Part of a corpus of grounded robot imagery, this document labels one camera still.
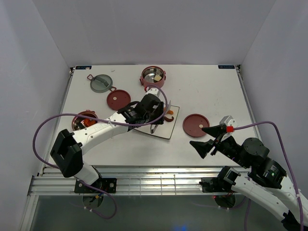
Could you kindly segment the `dark red sausage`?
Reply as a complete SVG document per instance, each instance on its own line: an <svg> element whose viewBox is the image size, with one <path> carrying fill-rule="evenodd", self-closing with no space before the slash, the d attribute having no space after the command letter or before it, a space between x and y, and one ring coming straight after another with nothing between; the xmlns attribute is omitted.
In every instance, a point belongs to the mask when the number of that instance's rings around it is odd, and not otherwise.
<svg viewBox="0 0 308 231"><path fill-rule="evenodd" d="M169 117L165 116L165 117L164 117L164 120L165 120L166 122L172 122L172 121L174 120L174 117L172 116L171 118L169 118Z"/></svg>

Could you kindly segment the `orange fried chicken piece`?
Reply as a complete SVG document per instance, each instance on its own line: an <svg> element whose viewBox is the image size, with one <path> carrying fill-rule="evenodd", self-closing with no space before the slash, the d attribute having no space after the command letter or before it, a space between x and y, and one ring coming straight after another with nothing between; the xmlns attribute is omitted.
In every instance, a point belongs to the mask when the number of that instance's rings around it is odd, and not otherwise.
<svg viewBox="0 0 308 231"><path fill-rule="evenodd" d="M164 108L164 114L165 114L165 115L173 115L174 112L173 112L172 110L170 110L170 109L167 109L167 108L165 107L165 108Z"/></svg>

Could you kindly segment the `metal tongs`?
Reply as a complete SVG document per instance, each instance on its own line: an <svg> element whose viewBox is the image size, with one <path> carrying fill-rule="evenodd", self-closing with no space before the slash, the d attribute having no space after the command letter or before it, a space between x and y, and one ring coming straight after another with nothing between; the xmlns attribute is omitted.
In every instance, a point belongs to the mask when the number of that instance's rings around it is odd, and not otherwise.
<svg viewBox="0 0 308 231"><path fill-rule="evenodd" d="M154 109L152 113L150 113L150 133L154 134L156 129L159 125L163 125L165 120L164 117L167 116L171 118L173 115L165 115L164 114L164 108L170 109L171 108L171 102L168 104L164 104L163 102L160 102L157 107Z"/></svg>

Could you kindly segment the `white square plate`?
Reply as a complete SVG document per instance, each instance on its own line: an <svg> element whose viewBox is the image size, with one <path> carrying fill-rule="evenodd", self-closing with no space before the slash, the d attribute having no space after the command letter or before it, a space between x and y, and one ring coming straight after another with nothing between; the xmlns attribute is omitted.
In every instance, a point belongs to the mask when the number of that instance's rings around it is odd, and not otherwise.
<svg viewBox="0 0 308 231"><path fill-rule="evenodd" d="M179 114L180 107L171 105L170 109L174 112L174 114L173 114L174 120L172 122L166 122L165 121L163 125L159 125L158 128L156 129L156 131L154 132L154 134L150 133L150 125L143 126L143 127L140 127L140 128L135 128L135 130L138 131L138 132L141 132L141 133L151 135L151 136L170 140L172 133L173 133L173 130L174 130L174 127L175 127L175 124L176 124L176 120L177 120L177 117L178 117L178 114Z"/></svg>

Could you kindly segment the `sushi roll yellow top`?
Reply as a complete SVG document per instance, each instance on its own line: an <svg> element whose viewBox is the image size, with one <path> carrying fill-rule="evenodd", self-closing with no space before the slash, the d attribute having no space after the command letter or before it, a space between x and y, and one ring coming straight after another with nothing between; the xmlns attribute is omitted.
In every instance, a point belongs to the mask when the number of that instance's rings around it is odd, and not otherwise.
<svg viewBox="0 0 308 231"><path fill-rule="evenodd" d="M160 75L156 75L154 77L154 82L159 82L162 79L162 77Z"/></svg>

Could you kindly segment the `fried chicken drumstick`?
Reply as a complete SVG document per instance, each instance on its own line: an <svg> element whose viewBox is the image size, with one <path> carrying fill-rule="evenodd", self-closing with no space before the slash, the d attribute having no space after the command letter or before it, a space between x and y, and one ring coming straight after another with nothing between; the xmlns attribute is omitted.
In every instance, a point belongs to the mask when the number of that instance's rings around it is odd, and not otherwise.
<svg viewBox="0 0 308 231"><path fill-rule="evenodd" d="M85 118L85 119L83 120L83 125L89 127L89 126L91 125L91 122L92 122L91 119Z"/></svg>

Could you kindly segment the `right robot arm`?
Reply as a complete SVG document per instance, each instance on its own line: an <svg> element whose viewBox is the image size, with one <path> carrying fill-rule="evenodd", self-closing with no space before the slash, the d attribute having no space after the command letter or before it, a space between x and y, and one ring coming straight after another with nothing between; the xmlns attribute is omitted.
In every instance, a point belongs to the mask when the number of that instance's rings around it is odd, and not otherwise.
<svg viewBox="0 0 308 231"><path fill-rule="evenodd" d="M224 166L215 178L200 180L204 192L240 193L273 214L286 230L308 229L308 200L300 192L290 165L286 171L269 158L269 149L258 138L247 138L239 145L231 135L237 131L232 125L221 124L203 131L213 139L190 142L201 158L219 152L250 170L245 177L234 168Z"/></svg>

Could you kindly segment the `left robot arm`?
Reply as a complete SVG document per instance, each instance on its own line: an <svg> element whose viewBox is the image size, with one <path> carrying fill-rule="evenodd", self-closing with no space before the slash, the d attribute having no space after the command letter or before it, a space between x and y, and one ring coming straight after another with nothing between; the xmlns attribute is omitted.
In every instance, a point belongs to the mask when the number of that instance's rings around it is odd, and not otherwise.
<svg viewBox="0 0 308 231"><path fill-rule="evenodd" d="M97 192L102 187L102 177L95 167L83 160L83 155L98 144L142 124L162 124L163 120L157 118L163 112L164 103L159 99L159 91L152 88L134 107L128 104L119 109L106 123L97 122L74 132L60 131L51 149L51 157L65 178L75 177L91 192Z"/></svg>

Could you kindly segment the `grey lunch box lid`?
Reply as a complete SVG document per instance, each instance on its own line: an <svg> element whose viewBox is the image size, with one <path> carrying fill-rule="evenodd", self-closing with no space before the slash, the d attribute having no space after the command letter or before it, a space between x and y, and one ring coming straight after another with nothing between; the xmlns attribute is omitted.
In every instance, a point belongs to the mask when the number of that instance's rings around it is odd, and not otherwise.
<svg viewBox="0 0 308 231"><path fill-rule="evenodd" d="M105 93L107 91L116 90L116 87L113 86L113 80L109 75L100 74L93 76L90 74L87 76L87 80L90 81L90 88L95 93Z"/></svg>

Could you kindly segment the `pink bowl rear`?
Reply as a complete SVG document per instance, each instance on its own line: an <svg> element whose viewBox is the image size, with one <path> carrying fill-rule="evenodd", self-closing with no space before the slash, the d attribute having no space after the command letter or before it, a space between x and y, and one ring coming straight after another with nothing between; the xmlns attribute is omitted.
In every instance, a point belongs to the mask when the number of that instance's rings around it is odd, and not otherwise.
<svg viewBox="0 0 308 231"><path fill-rule="evenodd" d="M162 79L159 82L154 82L154 77L160 75ZM147 87L149 85L154 85L156 87L163 87L166 80L166 72L158 66L148 66L143 69L140 76L140 83L142 86Z"/></svg>

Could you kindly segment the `pink bowl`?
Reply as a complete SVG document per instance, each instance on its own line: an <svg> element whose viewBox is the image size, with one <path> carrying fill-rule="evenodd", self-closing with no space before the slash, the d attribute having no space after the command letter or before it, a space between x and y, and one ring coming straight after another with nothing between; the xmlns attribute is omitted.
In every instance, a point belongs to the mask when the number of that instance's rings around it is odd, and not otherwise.
<svg viewBox="0 0 308 231"><path fill-rule="evenodd" d="M162 79L159 82L154 82L154 77L160 75ZM156 87L163 87L166 80L166 72L158 66L148 66L143 69L140 76L140 83L142 86L147 87L149 85L154 85Z"/></svg>
<svg viewBox="0 0 308 231"><path fill-rule="evenodd" d="M79 113L79 115L91 117L91 120L93 120L93 118L98 118L96 113L94 111L91 111L91 110L82 111L82 112ZM81 130L81 129L88 128L85 125L83 125L84 119L85 118L83 118L83 117L75 116L72 120L72 129L73 130Z"/></svg>

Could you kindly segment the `dark red inner lid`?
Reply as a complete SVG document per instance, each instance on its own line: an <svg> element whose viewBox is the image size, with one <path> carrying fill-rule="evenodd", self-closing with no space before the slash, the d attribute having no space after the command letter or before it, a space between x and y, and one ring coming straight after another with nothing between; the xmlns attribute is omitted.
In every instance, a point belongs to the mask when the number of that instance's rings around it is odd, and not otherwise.
<svg viewBox="0 0 308 231"><path fill-rule="evenodd" d="M131 102L131 96L125 90L114 90L108 94L106 102L112 110L118 111Z"/></svg>

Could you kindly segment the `pink bowl front left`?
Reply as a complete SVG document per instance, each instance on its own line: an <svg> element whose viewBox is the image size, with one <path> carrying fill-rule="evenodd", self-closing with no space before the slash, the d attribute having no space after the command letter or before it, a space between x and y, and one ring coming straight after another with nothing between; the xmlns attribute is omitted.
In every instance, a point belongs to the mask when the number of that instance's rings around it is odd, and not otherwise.
<svg viewBox="0 0 308 231"><path fill-rule="evenodd" d="M96 113L94 111L91 111L91 110L82 111L82 112L79 113L79 115L91 117L91 120L93 120L93 118L98 118ZM85 118L83 118L83 117L75 116L72 120L72 129L73 130L81 130L81 129L88 128L85 125L83 125L84 119Z"/></svg>

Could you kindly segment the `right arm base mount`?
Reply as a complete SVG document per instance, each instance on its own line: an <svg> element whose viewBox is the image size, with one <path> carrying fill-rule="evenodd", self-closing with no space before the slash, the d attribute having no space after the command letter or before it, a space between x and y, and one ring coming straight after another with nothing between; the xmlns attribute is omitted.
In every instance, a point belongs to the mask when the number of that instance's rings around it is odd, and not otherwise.
<svg viewBox="0 0 308 231"><path fill-rule="evenodd" d="M231 193L231 187L235 185L235 180L240 177L240 175L229 176L229 177L213 177L201 178L199 184L202 187L202 192L206 193Z"/></svg>

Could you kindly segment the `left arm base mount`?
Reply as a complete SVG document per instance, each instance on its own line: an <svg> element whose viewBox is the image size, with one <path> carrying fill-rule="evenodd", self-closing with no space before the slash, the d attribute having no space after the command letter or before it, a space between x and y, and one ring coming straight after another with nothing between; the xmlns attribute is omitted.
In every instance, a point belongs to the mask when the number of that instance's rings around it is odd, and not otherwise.
<svg viewBox="0 0 308 231"><path fill-rule="evenodd" d="M76 180L74 193L100 193L100 191L93 189L97 188L107 193L116 193L117 178L99 178L91 187L85 186L79 180Z"/></svg>

